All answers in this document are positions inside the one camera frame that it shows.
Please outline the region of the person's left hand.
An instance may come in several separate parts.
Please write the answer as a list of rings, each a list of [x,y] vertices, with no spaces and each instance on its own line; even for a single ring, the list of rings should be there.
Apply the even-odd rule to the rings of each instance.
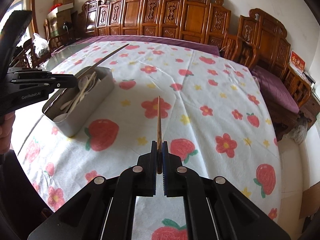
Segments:
[[[11,112],[4,116],[3,124],[1,124],[0,154],[5,154],[10,150],[12,126],[14,121],[15,112]]]

